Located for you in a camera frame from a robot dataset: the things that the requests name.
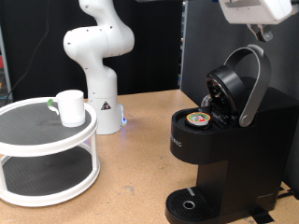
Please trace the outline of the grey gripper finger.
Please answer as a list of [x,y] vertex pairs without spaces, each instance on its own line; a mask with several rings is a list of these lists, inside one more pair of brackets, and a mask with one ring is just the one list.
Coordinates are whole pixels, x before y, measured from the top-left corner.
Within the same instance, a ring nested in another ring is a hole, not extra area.
[[264,42],[269,42],[270,40],[273,39],[273,34],[271,31],[271,26],[270,25],[263,25],[261,28],[261,34],[263,37]]
[[263,39],[263,26],[261,24],[249,24],[248,28],[251,30],[251,32],[255,35],[257,39]]

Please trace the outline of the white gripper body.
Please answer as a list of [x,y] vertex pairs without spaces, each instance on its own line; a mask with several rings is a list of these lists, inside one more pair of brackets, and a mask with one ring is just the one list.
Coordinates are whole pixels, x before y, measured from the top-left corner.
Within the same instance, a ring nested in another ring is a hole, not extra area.
[[230,23],[278,24],[292,14],[291,0],[219,0]]

